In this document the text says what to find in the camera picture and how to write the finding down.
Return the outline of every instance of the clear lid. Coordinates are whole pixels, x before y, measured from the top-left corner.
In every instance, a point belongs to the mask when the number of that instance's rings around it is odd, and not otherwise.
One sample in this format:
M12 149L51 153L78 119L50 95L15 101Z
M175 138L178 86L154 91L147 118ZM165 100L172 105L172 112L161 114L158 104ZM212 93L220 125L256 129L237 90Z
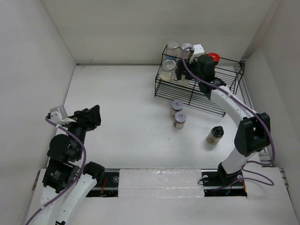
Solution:
M174 62L173 60L165 60L163 62L164 71L172 72L173 70L175 70L175 67L176 67L176 62Z
M169 41L167 46L170 50L176 50L179 47L179 44L176 41Z
M182 51L183 51L183 49L185 49L185 48L187 48L187 47L193 47L190 43L183 43L182 45L181 45L181 49L182 49Z
M172 102L172 109L179 111L183 108L183 102L181 100L175 99Z
M187 120L187 114L179 111L175 114L175 120L178 123L184 123Z

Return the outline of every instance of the purple cable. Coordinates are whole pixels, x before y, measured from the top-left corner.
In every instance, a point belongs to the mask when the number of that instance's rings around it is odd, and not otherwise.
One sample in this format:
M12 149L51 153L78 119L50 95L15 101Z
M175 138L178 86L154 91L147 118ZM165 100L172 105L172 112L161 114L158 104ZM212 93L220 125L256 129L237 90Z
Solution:
M198 78L196 75L194 75L189 69L188 69L188 67L187 67L187 64L186 64L186 62L185 62L185 60L184 60L184 58L183 58L183 53L186 51L186 50L189 50L189 49L191 49L192 47L187 47L187 48L185 48L184 50L183 50L183 52L182 52L182 55L181 55L181 58L182 58L182 62L183 62L183 66L185 67L185 69L187 70L187 72L196 80L196 81L200 81L200 82L202 82L202 83L204 83L205 85L207 85L207 86L210 86L210 87L212 87L212 88L215 88L215 89L217 89L217 90L219 90L219 91L221 91L222 93L224 93L224 94L226 94L227 96L229 96L229 98L232 100L232 101L234 101L236 104L238 104L238 105L240 105L241 107L243 107L244 109L246 109L247 111L249 111L259 122L260 122L260 124L262 125L262 127L263 127L263 129L265 130L265 132L267 133L267 136L268 136L268 138L269 138L269 140L270 140L270 144L271 144L271 149L272 149L272 158L271 158L271 161L269 162L269 163L260 163L260 162L256 162L256 161L253 161L253 160L249 160L249 161L247 161L247 163L255 163L255 164L258 164L258 165L264 165L264 166L269 166L269 165L272 165L273 164L273 162L274 162L274 160L275 160L275 146L274 146L274 141L273 141L273 138L272 138L272 136L271 136L271 133L270 133L270 131L269 131L269 129L267 128L267 126L264 124L264 122L262 121L262 119L252 110L252 109L250 109L248 106L246 106L245 104L243 104L242 102L240 102L240 100L238 100L232 93L229 93L229 92L227 92L226 90L224 90L224 89L222 89L222 88L219 88L218 86L216 86L216 85L213 85L213 84L211 84L211 83L208 83L208 82L206 82L206 81L204 81L204 80L202 80L202 79L200 79L200 78ZM245 171L245 172L248 172L248 173L252 173L252 174L255 174L255 175L259 175L259 176L261 176L261 177L264 177L265 179L267 179L268 181L270 181L270 183L266 183L266 182L263 182L263 181L260 181L260 180L257 180L257 179L253 179L253 178L240 178L240 179L237 179L237 180L235 180L234 182L232 182L231 184L228 184L228 185L226 185L226 186L224 186L224 187L219 187L219 188L216 188L216 189L211 189L211 190L213 190L213 191L218 191L218 190L222 190L222 189L224 189L224 188L226 188L226 187L229 187L229 186L231 186L231 185L233 185L233 184L235 184L235 183L237 183L237 182L240 182L240 181L242 181L242 180L253 180L253 181L256 181L256 182L260 182L260 183L262 183L262 184L265 184L265 185L270 185L270 186L274 186L274 182L271 180L271 179L269 179L268 177L266 177L266 176L264 176L264 175L262 175L262 174L260 174L260 173L257 173L257 172L252 172L252 171L249 171L249 170L245 170L244 169L244 167L245 167L245 165L243 165L242 166L242 170L243 171Z
M50 121L47 117L45 118L45 120L50 123L51 125L53 126L57 126L57 124L53 123L52 121ZM42 211L43 207L47 207L48 205L52 204L54 201L56 201L58 198L60 198L64 193L66 193L70 187L72 187L73 184L76 183L76 181L78 181L78 179L80 178L80 175L82 174L83 172L83 168L84 168L84 165L85 165L85 161L86 161L86 149L83 145L83 143L79 140L78 137L76 137L74 134L72 134L71 132L69 132L67 129L63 128L63 127L58 127L58 129L66 132L69 136L71 136L75 141L77 141L81 148L82 148L82 152L83 152L83 160L82 160L82 166L80 167L80 170L78 172L78 175L74 178L74 180L70 183L69 186L67 186L62 192L60 192L55 198L53 198L52 200L50 200L49 202L47 202L45 205L43 205L41 208L39 208L30 218L29 220L26 222L25 225L29 225L29 223L33 220L34 217L37 216L38 213L40 213L40 211Z

